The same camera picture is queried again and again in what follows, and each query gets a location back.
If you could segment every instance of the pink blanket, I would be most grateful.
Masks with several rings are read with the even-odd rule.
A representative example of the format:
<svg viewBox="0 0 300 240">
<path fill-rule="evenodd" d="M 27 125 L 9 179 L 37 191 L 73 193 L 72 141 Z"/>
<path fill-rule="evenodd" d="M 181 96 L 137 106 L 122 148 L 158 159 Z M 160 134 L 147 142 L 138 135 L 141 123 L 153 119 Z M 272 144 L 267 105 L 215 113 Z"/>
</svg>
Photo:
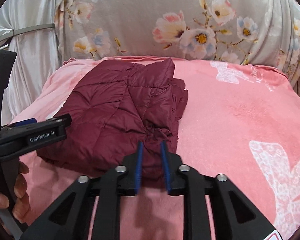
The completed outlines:
<svg viewBox="0 0 300 240">
<path fill-rule="evenodd" d="M 164 58 L 117 59 L 146 65 Z M 300 225 L 300 98 L 286 76 L 266 66 L 173 61 L 174 77 L 183 79 L 189 90 L 177 154 L 202 174 L 225 173 L 283 239 L 289 239 Z M 13 122 L 52 117 L 79 80 L 100 62 L 70 59 Z M 79 174 L 45 163 L 35 152 L 21 160 L 31 171 L 26 175 L 30 224 Z M 182 197 L 143 188 L 138 197 L 122 199 L 121 214 L 122 240 L 130 240 L 132 234 L 136 240 L 182 239 Z"/>
</svg>

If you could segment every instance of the silver screw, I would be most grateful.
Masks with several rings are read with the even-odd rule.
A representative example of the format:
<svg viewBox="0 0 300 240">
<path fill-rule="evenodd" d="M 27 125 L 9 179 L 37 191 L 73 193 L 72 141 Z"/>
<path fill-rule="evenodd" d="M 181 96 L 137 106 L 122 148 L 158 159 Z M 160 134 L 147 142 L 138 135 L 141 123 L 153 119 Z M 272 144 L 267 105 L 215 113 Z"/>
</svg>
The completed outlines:
<svg viewBox="0 0 300 240">
<path fill-rule="evenodd" d="M 188 165 L 180 165 L 179 170 L 180 171 L 189 171 L 190 167 Z"/>
<path fill-rule="evenodd" d="M 116 172 L 125 172 L 127 170 L 127 167 L 126 166 L 117 166 L 116 168 L 115 168 L 115 171 Z"/>
<path fill-rule="evenodd" d="M 80 183 L 87 183 L 89 181 L 89 178 L 87 176 L 80 176 L 78 178 L 78 182 Z"/>
<path fill-rule="evenodd" d="M 219 181 L 226 181 L 227 179 L 228 179 L 227 176 L 224 174 L 219 174 L 217 176 L 217 180 L 219 180 Z"/>
</svg>

